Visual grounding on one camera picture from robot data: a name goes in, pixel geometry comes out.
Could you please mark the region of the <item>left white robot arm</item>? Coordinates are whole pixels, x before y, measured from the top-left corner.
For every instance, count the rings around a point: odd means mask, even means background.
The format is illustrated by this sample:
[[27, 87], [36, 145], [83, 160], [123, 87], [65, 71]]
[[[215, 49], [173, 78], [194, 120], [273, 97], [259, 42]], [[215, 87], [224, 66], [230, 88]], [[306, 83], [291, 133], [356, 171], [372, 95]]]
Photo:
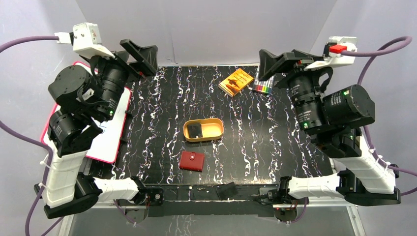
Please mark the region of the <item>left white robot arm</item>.
[[48, 87], [60, 107], [49, 119], [47, 145], [53, 154], [45, 163], [46, 181], [37, 188], [49, 219], [84, 212], [102, 201], [151, 202], [152, 190], [139, 177], [101, 179], [80, 172], [93, 140], [103, 131], [98, 123], [113, 119], [128, 80], [157, 74], [157, 46], [141, 47], [130, 39], [120, 45], [123, 50], [109, 56], [85, 56], [89, 69], [64, 68]]

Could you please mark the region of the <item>red card holder wallet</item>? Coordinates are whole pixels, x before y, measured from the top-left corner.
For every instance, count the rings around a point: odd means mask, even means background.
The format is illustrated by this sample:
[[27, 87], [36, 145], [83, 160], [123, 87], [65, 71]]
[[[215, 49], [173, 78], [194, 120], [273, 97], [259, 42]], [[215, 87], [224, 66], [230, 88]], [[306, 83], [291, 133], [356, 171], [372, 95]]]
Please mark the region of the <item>red card holder wallet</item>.
[[179, 168], [182, 170], [202, 172], [205, 161], [203, 153], [183, 151], [181, 153]]

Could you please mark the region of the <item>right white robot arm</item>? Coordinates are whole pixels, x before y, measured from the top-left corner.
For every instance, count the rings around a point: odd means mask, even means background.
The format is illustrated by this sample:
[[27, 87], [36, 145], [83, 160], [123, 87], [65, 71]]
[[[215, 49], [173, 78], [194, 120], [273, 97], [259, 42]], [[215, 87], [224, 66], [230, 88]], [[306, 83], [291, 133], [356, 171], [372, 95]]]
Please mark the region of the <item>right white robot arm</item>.
[[342, 198], [368, 207], [399, 204], [396, 172], [391, 165], [383, 167], [375, 160], [361, 132], [375, 121], [375, 103], [361, 85], [325, 95], [329, 80], [320, 81], [354, 60], [333, 52], [322, 57], [299, 50], [276, 56], [265, 49], [259, 51], [259, 58], [259, 80], [284, 74], [276, 85], [288, 91], [299, 128], [322, 153], [346, 167], [322, 177], [282, 177], [269, 198], [284, 204], [308, 197]]

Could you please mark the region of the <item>stack of black credit cards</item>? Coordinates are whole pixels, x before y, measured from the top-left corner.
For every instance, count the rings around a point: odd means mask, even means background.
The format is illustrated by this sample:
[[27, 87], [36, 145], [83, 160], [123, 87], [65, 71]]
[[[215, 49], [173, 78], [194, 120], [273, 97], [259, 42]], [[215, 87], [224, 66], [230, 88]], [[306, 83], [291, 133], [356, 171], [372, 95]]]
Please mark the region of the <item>stack of black credit cards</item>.
[[199, 122], [189, 123], [187, 125], [188, 137], [191, 139], [202, 138], [202, 126]]

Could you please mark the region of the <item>orange oval tray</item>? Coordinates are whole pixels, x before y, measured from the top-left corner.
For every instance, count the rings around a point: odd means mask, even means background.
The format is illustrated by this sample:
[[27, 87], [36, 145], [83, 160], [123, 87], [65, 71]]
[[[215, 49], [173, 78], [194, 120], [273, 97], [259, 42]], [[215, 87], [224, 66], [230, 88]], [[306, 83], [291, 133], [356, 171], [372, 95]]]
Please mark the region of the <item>orange oval tray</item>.
[[[187, 125], [189, 123], [199, 122], [202, 126], [202, 138], [191, 139], [188, 137]], [[224, 123], [219, 118], [205, 118], [189, 120], [183, 125], [183, 134], [188, 142], [206, 142], [222, 138], [224, 134]]]

